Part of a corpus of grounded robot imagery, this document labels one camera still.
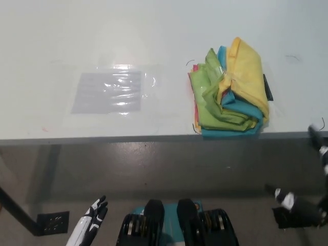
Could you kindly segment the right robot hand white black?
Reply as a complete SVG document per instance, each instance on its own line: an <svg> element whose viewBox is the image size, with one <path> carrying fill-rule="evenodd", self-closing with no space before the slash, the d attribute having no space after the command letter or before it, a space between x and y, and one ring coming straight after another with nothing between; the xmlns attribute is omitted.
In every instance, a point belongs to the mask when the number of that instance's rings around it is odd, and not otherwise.
<svg viewBox="0 0 328 246"><path fill-rule="evenodd" d="M327 189L327 143L323 140L319 130L313 126L308 127L308 133L313 143L313 147L318 151L319 159L325 176L325 189ZM293 192L286 192L281 188L265 184L265 190L275 200L282 205L283 208L290 212L297 212L302 216L306 216L315 223L320 224L327 218L327 195L321 199L318 205L297 197Z"/></svg>

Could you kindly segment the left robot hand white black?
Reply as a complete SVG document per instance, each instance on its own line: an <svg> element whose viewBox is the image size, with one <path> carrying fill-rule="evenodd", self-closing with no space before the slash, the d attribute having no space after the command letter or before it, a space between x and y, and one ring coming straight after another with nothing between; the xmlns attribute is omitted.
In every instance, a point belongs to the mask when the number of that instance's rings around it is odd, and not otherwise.
<svg viewBox="0 0 328 246"><path fill-rule="evenodd" d="M97 199L76 224L66 246L91 245L106 214L106 196Z"/></svg>

